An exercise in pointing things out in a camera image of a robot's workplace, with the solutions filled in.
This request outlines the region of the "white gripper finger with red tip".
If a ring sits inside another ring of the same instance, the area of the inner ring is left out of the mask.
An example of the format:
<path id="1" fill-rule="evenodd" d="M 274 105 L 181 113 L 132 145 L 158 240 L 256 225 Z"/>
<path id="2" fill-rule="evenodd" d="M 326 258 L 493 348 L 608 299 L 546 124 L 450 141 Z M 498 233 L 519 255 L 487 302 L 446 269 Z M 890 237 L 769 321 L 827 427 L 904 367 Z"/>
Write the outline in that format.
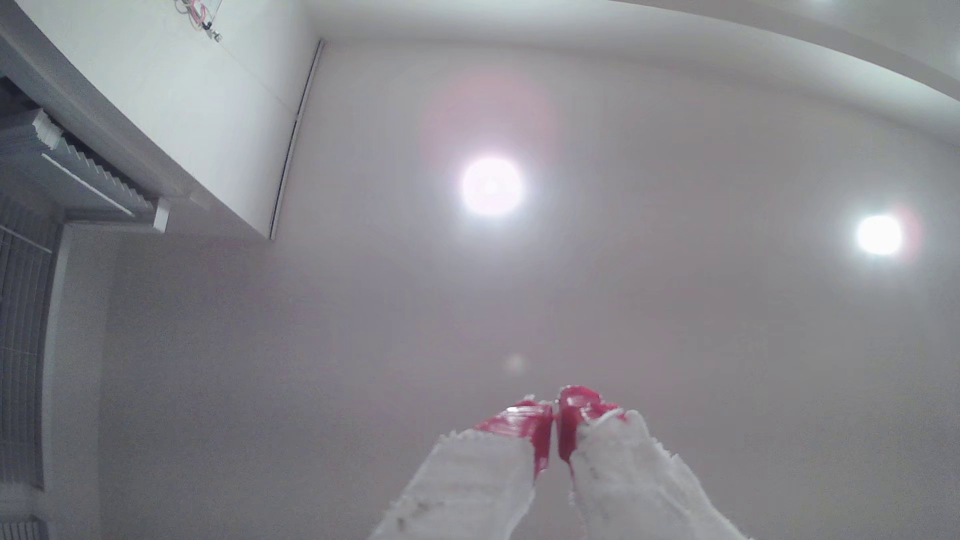
<path id="1" fill-rule="evenodd" d="M 557 434 L 587 539 L 746 539 L 640 411 L 569 385 L 558 393 Z"/>
<path id="2" fill-rule="evenodd" d="M 525 398 L 440 436 L 369 539 L 510 539 L 549 462 L 554 405 Z"/>

